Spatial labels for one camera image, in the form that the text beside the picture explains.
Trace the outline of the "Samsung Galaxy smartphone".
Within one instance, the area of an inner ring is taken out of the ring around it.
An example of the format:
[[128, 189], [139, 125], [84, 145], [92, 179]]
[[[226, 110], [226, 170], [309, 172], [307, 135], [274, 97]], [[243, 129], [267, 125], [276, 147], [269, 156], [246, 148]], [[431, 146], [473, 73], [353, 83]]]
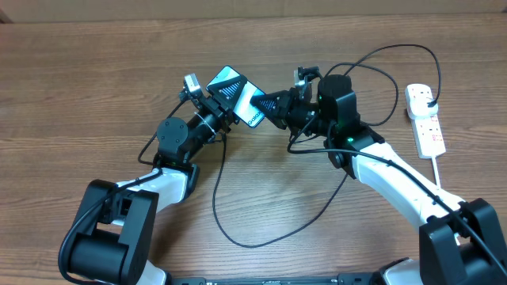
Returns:
[[224, 66], [208, 83], [206, 90], [215, 99], [229, 104], [235, 117], [250, 128], [255, 128], [265, 118], [262, 111], [250, 103], [253, 97], [265, 93], [231, 66]]

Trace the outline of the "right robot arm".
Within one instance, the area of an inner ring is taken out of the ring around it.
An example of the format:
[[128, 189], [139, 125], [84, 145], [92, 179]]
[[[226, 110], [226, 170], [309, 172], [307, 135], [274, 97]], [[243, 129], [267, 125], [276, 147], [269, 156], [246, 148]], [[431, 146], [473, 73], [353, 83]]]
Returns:
[[298, 88], [251, 98], [267, 119], [294, 136], [325, 137], [321, 152], [337, 169], [376, 190], [418, 232], [419, 258], [395, 261], [372, 284], [504, 284], [506, 243], [494, 208], [439, 188], [405, 163], [361, 122], [350, 77], [328, 75], [316, 102]]

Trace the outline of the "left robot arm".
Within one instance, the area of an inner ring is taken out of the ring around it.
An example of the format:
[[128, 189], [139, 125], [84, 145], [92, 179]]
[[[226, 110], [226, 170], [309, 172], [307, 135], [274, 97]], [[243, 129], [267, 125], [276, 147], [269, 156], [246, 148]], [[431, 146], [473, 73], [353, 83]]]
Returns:
[[191, 159], [239, 121], [235, 106], [246, 84], [239, 74], [211, 84], [205, 96], [196, 76], [185, 76], [180, 100], [196, 106], [195, 116], [185, 122], [169, 114], [158, 125], [158, 151], [147, 175], [89, 183], [60, 246], [58, 266], [64, 279], [74, 284], [171, 282], [169, 273], [148, 260], [155, 216], [193, 192], [199, 168]]

